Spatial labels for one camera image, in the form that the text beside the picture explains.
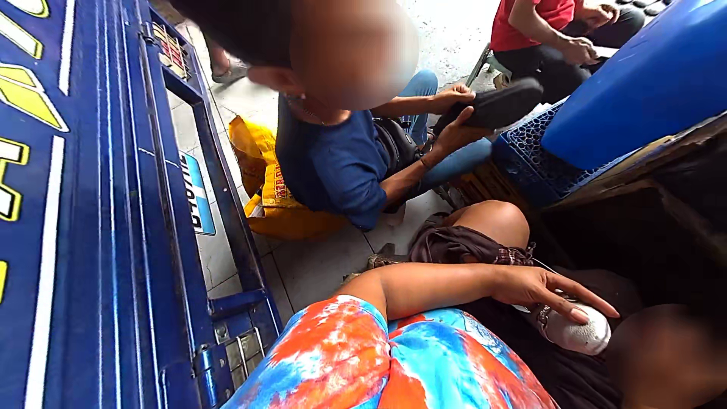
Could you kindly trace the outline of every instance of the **plastic crate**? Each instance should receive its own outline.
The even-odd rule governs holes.
[[[628,155],[602,167],[581,170],[540,145],[545,128],[563,102],[503,132],[492,146],[492,159],[534,207],[552,205],[604,173]]]

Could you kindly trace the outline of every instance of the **blue jeans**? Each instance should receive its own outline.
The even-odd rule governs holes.
[[[434,95],[437,93],[437,86],[437,76],[432,71],[422,70],[414,75],[414,78],[411,79],[399,96],[425,97]],[[411,126],[405,131],[410,134],[411,139],[417,145],[421,145],[427,140],[428,117],[428,114],[401,117],[403,122],[411,122]],[[490,153],[490,141],[484,138],[460,148],[444,158],[432,170],[426,172],[419,183],[411,188],[409,194],[406,195],[406,199],[413,199],[458,176],[472,172],[477,165],[484,163],[490,157]]]

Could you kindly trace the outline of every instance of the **stool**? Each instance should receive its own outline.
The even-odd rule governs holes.
[[[467,78],[467,82],[465,82],[465,85],[467,85],[468,87],[470,85],[472,85],[472,83],[475,81],[475,78],[477,78],[477,76],[480,75],[480,71],[482,71],[482,67],[484,67],[485,64],[490,65],[487,68],[487,72],[492,72],[493,70],[498,70],[501,73],[503,73],[508,79],[513,75],[513,73],[511,73],[510,70],[503,67],[502,64],[500,64],[497,61],[494,53],[490,50],[490,43],[487,43],[487,45],[485,46],[485,50],[482,51],[482,54],[480,55],[480,59],[477,60],[477,64],[475,64],[475,67],[472,69],[472,72],[470,73],[470,76]]]

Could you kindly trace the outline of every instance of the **tie-dye shirt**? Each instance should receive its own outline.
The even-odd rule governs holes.
[[[459,309],[386,323],[339,295],[295,314],[222,409],[557,408],[498,337]]]

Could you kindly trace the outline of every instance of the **concrete floor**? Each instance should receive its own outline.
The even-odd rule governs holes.
[[[464,82],[490,37],[491,22],[498,1],[482,0],[399,0],[419,30],[419,69],[437,73],[441,88]],[[211,82],[209,55],[199,29],[192,23],[178,26],[196,48],[205,79],[210,83],[215,127],[223,144],[236,187],[243,201],[248,199],[242,187],[234,153],[229,144],[227,124],[240,115],[253,122],[277,128],[278,96],[273,91],[242,79],[229,86]],[[491,74],[483,71],[474,84],[476,90],[490,88]],[[181,151],[204,163],[190,107],[170,95],[177,142]],[[223,232],[220,212],[209,185],[206,190],[217,226],[215,236],[198,236],[201,262],[209,296],[217,298],[238,292],[239,280],[229,244]],[[451,208],[433,192],[408,202],[403,223],[390,227],[384,223],[373,231],[361,233],[349,226],[322,242],[278,242],[256,236],[268,284],[284,322],[309,303],[328,298],[342,278],[362,270],[366,259],[387,242],[396,243],[397,253],[404,254],[407,244],[420,224],[432,213]]]

